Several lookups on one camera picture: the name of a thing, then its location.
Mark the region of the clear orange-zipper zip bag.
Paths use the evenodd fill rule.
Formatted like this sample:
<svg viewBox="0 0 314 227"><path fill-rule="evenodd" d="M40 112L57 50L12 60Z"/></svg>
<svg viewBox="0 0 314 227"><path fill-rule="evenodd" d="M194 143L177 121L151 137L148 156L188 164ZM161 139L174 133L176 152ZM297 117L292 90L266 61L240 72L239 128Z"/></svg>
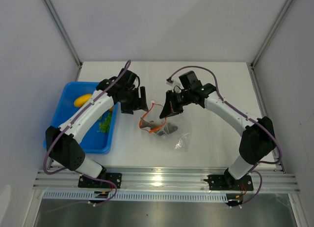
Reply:
<svg viewBox="0 0 314 227"><path fill-rule="evenodd" d="M159 118L163 105L151 101L151 106L139 121L139 128L148 133L153 143L178 152L187 152L191 141L192 127L190 119L180 114Z"/></svg>

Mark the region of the grey toy fish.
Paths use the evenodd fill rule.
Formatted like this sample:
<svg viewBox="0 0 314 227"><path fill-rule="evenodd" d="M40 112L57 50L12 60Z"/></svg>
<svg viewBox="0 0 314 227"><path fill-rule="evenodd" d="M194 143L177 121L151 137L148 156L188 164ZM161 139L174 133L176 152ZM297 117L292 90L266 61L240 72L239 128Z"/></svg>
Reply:
<svg viewBox="0 0 314 227"><path fill-rule="evenodd" d="M155 133L158 136L170 135L177 131L177 125L174 125L166 120L161 121L146 121L144 118L140 119L140 129L149 129L149 133Z"/></svg>

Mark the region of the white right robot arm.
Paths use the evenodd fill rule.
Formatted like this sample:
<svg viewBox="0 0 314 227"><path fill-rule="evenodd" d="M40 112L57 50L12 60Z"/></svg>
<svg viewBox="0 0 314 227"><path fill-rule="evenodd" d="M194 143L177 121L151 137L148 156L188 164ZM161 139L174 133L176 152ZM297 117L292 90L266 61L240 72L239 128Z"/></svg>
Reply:
<svg viewBox="0 0 314 227"><path fill-rule="evenodd" d="M251 117L231 105L219 92L217 84L202 84L194 71L182 74L179 80L183 88L168 90L160 118L183 113L184 106L196 104L215 113L240 135L239 156L224 172L224 184L236 189L242 178L275 147L274 128L270 118Z"/></svg>

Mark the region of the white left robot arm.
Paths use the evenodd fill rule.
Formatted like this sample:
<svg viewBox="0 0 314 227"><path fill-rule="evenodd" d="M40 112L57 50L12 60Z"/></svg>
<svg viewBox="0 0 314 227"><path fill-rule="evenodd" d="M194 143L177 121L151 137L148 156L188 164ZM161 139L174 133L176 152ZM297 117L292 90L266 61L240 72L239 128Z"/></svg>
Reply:
<svg viewBox="0 0 314 227"><path fill-rule="evenodd" d="M44 172L52 174L47 170L47 160L51 158L60 163L63 170L88 177L94 187L104 186L105 168L88 158L80 143L95 122L117 103L120 103L121 112L125 114L148 110L145 87L141 86L139 76L127 66L121 69L118 76L99 82L91 98L72 117L58 127L50 126L46 130Z"/></svg>

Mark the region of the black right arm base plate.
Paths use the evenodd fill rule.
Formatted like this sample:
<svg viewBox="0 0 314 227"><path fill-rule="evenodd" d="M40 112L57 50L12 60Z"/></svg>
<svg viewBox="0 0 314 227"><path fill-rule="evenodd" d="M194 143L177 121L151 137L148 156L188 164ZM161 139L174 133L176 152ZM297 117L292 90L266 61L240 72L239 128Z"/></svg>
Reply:
<svg viewBox="0 0 314 227"><path fill-rule="evenodd" d="M242 188L247 191L254 190L253 181L249 175L236 180L223 174L210 174L203 181L208 183L212 191L241 191Z"/></svg>

